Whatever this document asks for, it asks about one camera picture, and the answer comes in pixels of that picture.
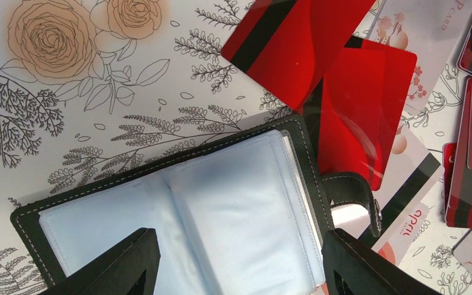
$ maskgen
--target card holder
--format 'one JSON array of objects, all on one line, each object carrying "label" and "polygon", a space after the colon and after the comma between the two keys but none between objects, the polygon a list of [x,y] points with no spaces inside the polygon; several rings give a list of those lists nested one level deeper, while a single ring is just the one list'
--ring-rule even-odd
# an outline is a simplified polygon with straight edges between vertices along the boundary
[{"label": "card holder", "polygon": [[292,115],[24,206],[11,220],[48,285],[145,227],[159,238],[155,294],[308,294],[325,280],[321,241],[333,224],[307,139]]}]

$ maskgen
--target white card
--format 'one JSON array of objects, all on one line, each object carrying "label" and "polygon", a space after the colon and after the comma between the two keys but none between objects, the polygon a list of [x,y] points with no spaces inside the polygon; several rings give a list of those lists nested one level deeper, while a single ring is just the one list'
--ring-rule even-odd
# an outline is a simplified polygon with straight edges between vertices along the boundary
[{"label": "white card", "polygon": [[369,40],[417,55],[404,110],[418,114],[426,105],[472,14],[472,0],[386,0]]}]

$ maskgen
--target white tablecloth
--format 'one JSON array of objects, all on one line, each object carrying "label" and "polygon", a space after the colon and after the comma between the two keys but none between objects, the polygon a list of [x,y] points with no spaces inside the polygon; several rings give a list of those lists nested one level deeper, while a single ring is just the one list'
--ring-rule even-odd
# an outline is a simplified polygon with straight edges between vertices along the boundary
[{"label": "white tablecloth", "polygon": [[[63,96],[68,100],[45,106],[53,118],[41,118],[32,124],[17,119],[20,112],[28,111],[25,105],[13,106],[14,112],[0,102],[1,127],[8,122],[7,128],[0,129],[0,142],[14,135],[23,138],[16,144],[4,144],[4,150],[0,150],[0,294],[34,294],[44,289],[38,271],[9,221],[16,207],[46,198],[52,195],[50,191],[68,189],[81,181],[93,181],[97,176],[106,177],[288,113],[288,108],[278,100],[219,58],[222,44],[244,16],[249,0],[148,1],[159,5],[162,12],[161,25],[154,25],[156,30],[150,36],[140,36],[139,32],[128,29],[126,34],[132,34],[137,41],[128,44],[122,39],[111,39],[110,34],[97,45],[100,50],[124,46],[121,61],[103,54],[106,64],[93,64],[93,76],[102,75],[103,81],[107,75],[116,76],[116,97],[104,95],[109,87],[102,87],[99,78],[89,79],[89,84],[82,83],[76,89],[76,84],[70,82],[64,89],[73,87],[73,92],[83,97]],[[77,2],[91,12],[92,23],[104,30],[107,25],[93,17],[103,13],[96,1]],[[39,83],[46,82],[41,70],[27,75],[26,66],[17,66],[21,53],[13,45],[17,40],[8,38],[8,25],[13,25],[12,12],[21,4],[21,0],[0,0],[1,76],[12,78],[26,92],[45,89],[55,92],[60,86]],[[86,10],[75,11],[83,14]],[[24,12],[20,9],[15,11],[21,13]],[[357,36],[365,37],[375,13],[373,9],[365,18]],[[109,29],[115,29],[111,19]],[[138,79],[130,79],[139,74]],[[445,65],[426,110],[418,116],[404,116],[410,129],[438,159],[443,144],[456,140],[464,77],[454,63]],[[64,73],[57,79],[66,82],[62,78]],[[8,81],[0,79],[2,84]],[[137,85],[119,90],[122,86],[118,81],[123,79],[136,81]],[[8,84],[9,93],[17,94],[18,87],[12,84]],[[184,119],[186,116],[196,116],[204,124],[196,125]],[[130,136],[130,130],[138,135]],[[144,132],[160,133],[150,138],[139,134]],[[453,229],[444,224],[442,188],[443,184],[437,183],[424,198],[423,203],[431,212],[400,267],[443,294],[472,294],[472,276],[451,252],[466,229]]]}]

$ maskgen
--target white stitching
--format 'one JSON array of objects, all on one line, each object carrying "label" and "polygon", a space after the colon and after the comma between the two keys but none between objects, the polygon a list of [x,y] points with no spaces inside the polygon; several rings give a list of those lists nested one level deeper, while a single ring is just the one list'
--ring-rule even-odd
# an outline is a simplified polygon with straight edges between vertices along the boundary
[{"label": "white stitching", "polygon": [[39,210],[41,210],[41,209],[44,209],[44,208],[53,207],[54,205],[56,205],[56,204],[58,204],[58,203],[66,202],[66,201],[68,201],[68,200],[74,199],[74,198],[77,197],[77,196],[90,194],[91,192],[96,191],[97,189],[101,189],[101,188],[103,188],[103,187],[109,187],[109,186],[111,186],[111,185],[113,185],[113,184],[115,184],[115,183],[119,183],[119,182],[124,181],[124,180],[126,180],[126,179],[133,178],[133,177],[135,177],[135,176],[138,175],[138,174],[145,173],[145,172],[148,172],[148,171],[151,171],[151,170],[155,170],[156,168],[158,168],[158,167],[160,167],[160,166],[163,166],[163,165],[166,165],[166,164],[169,164],[169,163],[172,163],[172,162],[177,162],[177,161],[180,160],[180,159],[183,159],[183,158],[186,158],[186,157],[190,157],[190,156],[193,156],[193,155],[202,153],[202,152],[210,151],[210,150],[212,150],[212,149],[217,149],[217,148],[219,148],[219,147],[221,147],[221,146],[227,146],[227,145],[229,145],[229,144],[232,144],[232,143],[235,142],[235,141],[239,141],[239,140],[243,140],[243,139],[245,139],[245,138],[252,137],[252,136],[254,136],[255,134],[262,133],[264,130],[272,129],[273,127],[279,126],[279,125],[281,125],[281,124],[285,124],[285,123],[287,123],[287,122],[292,122],[292,121],[294,121],[295,123],[297,123],[297,126],[298,126],[299,130],[301,131],[301,138],[303,139],[303,144],[304,144],[304,146],[305,146],[305,152],[307,153],[307,157],[309,158],[309,162],[310,162],[310,166],[311,166],[310,171],[312,172],[312,176],[313,176],[314,181],[315,181],[315,184],[316,184],[316,190],[317,190],[317,192],[318,192],[319,201],[320,201],[320,203],[321,203],[321,207],[323,208],[323,214],[324,214],[324,216],[325,216],[325,217],[324,217],[324,218],[325,218],[324,220],[325,220],[325,222],[326,222],[326,226],[327,226],[328,228],[330,228],[330,224],[328,223],[328,216],[326,215],[325,206],[324,206],[324,204],[323,204],[323,198],[322,198],[322,196],[321,196],[321,191],[320,191],[319,184],[318,184],[318,179],[316,178],[316,174],[315,174],[315,172],[314,172],[313,163],[312,163],[312,160],[310,160],[310,157],[309,157],[309,148],[307,147],[307,142],[306,142],[306,140],[305,140],[305,136],[303,135],[303,128],[301,128],[301,124],[300,124],[297,120],[295,120],[295,119],[287,120],[287,121],[284,121],[284,122],[282,122],[282,123],[278,123],[278,124],[272,125],[272,126],[266,128],[266,129],[253,132],[253,133],[251,133],[251,134],[249,134],[249,135],[245,135],[245,136],[243,136],[243,137],[237,138],[237,139],[235,139],[235,140],[228,141],[228,142],[226,142],[226,143],[221,143],[221,144],[219,144],[219,145],[216,145],[216,146],[213,146],[213,147],[209,147],[208,149],[201,149],[201,150],[199,150],[199,151],[197,151],[197,152],[193,152],[193,153],[191,153],[191,154],[187,154],[187,155],[184,155],[184,156],[182,156],[182,157],[178,157],[178,158],[175,158],[175,159],[173,159],[173,160],[169,160],[169,161],[167,161],[167,162],[161,163],[161,164],[156,165],[156,166],[153,166],[153,167],[151,167],[151,168],[147,168],[147,169],[145,169],[145,170],[142,170],[142,171],[133,173],[133,174],[128,175],[128,176],[126,176],[126,177],[123,177],[123,178],[121,178],[121,179],[117,179],[117,180],[112,181],[112,182],[110,182],[110,183],[108,183],[108,184],[105,184],[105,185],[102,185],[102,186],[98,186],[98,187],[94,187],[93,189],[90,189],[90,190],[88,190],[88,191],[85,191],[85,192],[81,192],[81,193],[79,193],[79,194],[72,195],[72,196],[70,196],[70,197],[68,197],[68,198],[65,198],[64,200],[59,200],[59,201],[53,202],[53,203],[51,203],[51,204],[49,204],[49,205],[41,206],[41,207],[39,207],[39,208],[35,208],[35,209],[31,210],[31,211],[28,211],[28,212],[26,212],[26,213],[22,213],[21,215],[17,216],[17,217],[15,218],[15,223],[19,226],[19,228],[21,228],[21,231],[22,231],[23,235],[28,239],[28,243],[29,243],[30,247],[31,247],[31,248],[33,249],[33,251],[35,252],[35,255],[37,255],[37,258],[39,259],[39,262],[41,262],[42,267],[44,268],[44,271],[46,272],[46,274],[48,275],[48,278],[50,279],[50,281],[51,281],[52,284],[54,285],[55,282],[54,282],[54,280],[53,280],[53,278],[52,278],[50,272],[48,271],[48,268],[47,268],[46,265],[44,264],[44,261],[42,261],[41,256],[40,256],[39,253],[37,252],[37,249],[35,249],[35,246],[33,245],[33,243],[32,243],[32,241],[31,241],[30,237],[28,236],[28,234],[26,233],[26,231],[24,230],[24,228],[20,225],[20,223],[19,223],[19,217],[24,216],[24,215],[26,215],[26,214],[30,214],[30,213],[32,213],[32,212],[37,212],[37,211],[39,211]]}]

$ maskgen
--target floral pattern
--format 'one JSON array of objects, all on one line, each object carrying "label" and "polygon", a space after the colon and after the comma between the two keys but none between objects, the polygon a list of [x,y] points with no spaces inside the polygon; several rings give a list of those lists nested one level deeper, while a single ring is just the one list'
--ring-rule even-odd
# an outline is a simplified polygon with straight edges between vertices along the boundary
[{"label": "floral pattern", "polygon": [[100,47],[108,48],[110,38],[144,39],[160,28],[162,10],[159,0],[107,0],[91,10],[91,20],[103,30]]},{"label": "floral pattern", "polygon": [[45,84],[83,79],[96,58],[95,26],[75,0],[25,0],[8,26],[8,45],[18,64]]}]

